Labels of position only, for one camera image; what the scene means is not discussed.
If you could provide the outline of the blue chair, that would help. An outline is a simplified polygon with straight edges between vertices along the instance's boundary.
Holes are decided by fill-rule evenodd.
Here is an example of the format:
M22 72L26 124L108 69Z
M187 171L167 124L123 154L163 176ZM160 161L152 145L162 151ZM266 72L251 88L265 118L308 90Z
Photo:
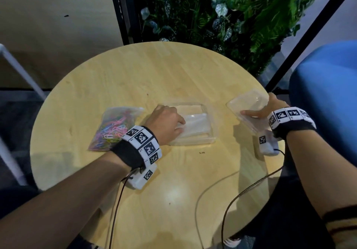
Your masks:
M317 132L357 167L357 40L323 45L293 71L292 106L314 120Z

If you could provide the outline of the striped sleeve cuff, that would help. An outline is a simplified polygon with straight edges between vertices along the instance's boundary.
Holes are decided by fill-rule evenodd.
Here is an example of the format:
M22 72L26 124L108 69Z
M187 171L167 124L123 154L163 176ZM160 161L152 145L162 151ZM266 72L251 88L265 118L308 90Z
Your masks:
M322 220L336 249L357 249L357 205L330 211Z

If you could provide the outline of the clear plastic lid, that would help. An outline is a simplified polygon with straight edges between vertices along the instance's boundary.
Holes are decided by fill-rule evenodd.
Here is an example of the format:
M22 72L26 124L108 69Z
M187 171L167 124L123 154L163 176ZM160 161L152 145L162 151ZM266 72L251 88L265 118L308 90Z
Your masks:
M257 89L252 89L243 93L226 103L227 108L232 111L236 118L243 123L251 133L259 134L265 129L269 128L269 123L266 119L259 119L256 117L244 116L241 114L242 110L258 111L265 107L268 103L268 94L263 93Z

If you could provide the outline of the person's left hand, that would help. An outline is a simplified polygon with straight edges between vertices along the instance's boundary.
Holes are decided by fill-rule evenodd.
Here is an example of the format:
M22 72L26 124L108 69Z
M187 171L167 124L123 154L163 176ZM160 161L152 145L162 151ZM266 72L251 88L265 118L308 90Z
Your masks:
M171 113L178 113L176 107L158 105L144 122L144 127L152 132L159 146L169 144L183 132L183 128L171 126Z

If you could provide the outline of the green artificial plant wall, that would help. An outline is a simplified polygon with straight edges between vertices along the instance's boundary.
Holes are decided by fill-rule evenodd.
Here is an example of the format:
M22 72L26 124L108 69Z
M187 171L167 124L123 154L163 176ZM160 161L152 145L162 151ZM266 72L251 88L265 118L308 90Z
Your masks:
M138 0L143 41L193 44L217 52L253 76L283 40L296 35L315 0Z

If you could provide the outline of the clear plastic container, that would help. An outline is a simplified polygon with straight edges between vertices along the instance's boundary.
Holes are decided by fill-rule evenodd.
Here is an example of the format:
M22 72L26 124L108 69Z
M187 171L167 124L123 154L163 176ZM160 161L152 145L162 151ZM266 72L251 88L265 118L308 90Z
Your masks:
M183 132L168 145L187 146L212 144L216 141L216 125L210 107L198 101L164 102L163 105L175 107L185 124L178 123L177 128L183 128Z

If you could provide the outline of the person's dark trousers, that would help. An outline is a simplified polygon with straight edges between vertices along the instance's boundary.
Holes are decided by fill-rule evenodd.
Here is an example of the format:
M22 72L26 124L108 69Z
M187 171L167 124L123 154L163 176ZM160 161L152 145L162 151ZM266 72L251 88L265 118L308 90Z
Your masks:
M288 152L268 202L251 222L230 238L242 239L238 249L335 249L305 194Z

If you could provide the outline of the person's left forearm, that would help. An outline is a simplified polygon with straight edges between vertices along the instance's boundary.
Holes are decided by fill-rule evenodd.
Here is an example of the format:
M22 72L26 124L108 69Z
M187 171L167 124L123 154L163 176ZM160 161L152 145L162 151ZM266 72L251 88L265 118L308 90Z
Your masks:
M66 249L131 170L106 152L0 220L2 249Z

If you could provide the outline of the marker-tile wristband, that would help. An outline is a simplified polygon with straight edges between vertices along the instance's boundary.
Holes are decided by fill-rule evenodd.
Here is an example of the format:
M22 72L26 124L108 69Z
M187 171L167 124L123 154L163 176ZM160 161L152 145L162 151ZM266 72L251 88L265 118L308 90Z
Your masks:
M313 130L316 124L306 111L298 107L284 107L271 112L267 120L274 137L286 140L291 131Z
M157 138L145 126L133 126L121 140L110 149L131 170L146 169L162 157Z

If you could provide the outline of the bag of colourful paper clips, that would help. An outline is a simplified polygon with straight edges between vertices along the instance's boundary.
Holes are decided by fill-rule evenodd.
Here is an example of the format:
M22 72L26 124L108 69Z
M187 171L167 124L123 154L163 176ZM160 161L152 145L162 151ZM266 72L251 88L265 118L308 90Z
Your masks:
M101 118L88 151L106 152L114 147L129 129L135 125L137 117L144 112L142 107L107 108Z

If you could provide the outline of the white pipe leg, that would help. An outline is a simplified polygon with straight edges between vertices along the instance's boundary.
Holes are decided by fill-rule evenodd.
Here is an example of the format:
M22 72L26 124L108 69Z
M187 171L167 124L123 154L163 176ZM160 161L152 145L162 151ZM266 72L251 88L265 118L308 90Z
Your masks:
M28 182L25 174L21 170L17 161L13 158L11 152L9 151L7 145L0 136L0 157L2 158L5 165L11 171L12 175L16 179L19 185L27 186Z
M37 82L28 74L22 65L15 59L15 57L7 50L7 48L0 43L0 56L2 56L18 74L34 89L38 96L45 101L47 95L40 88Z

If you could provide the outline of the black metal frame post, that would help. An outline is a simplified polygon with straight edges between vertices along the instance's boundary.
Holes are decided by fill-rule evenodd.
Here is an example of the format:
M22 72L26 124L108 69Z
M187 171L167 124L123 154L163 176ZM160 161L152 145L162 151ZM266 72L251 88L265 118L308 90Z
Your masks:
M315 0L298 22L296 35L284 39L261 76L267 92L287 89L289 77L310 52L337 40L357 39L357 0Z
M138 0L112 0L123 45L141 43Z

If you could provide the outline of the person's right hand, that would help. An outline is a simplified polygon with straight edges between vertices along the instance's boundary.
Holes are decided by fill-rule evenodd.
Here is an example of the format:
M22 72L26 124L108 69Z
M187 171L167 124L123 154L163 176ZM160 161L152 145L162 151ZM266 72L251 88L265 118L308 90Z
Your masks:
M269 95L268 103L266 106L262 108L267 111L267 116L269 116L270 113L273 111L285 107L290 107L285 101L279 100L274 93L270 92L268 95Z

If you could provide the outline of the person's right forearm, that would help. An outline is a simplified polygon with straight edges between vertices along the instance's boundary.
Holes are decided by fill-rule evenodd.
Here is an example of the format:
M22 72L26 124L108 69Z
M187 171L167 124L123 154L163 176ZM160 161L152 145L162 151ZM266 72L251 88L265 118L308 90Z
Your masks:
M322 217L357 205L357 167L313 130L291 131L286 137L304 191Z

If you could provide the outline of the marker-tile right wristband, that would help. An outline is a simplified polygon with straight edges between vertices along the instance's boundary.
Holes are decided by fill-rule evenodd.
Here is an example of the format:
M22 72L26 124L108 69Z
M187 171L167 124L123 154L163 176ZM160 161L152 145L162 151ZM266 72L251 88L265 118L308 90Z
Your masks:
M313 130L316 124L306 111L298 107L284 107L271 112L267 120L274 137L286 140L291 131Z

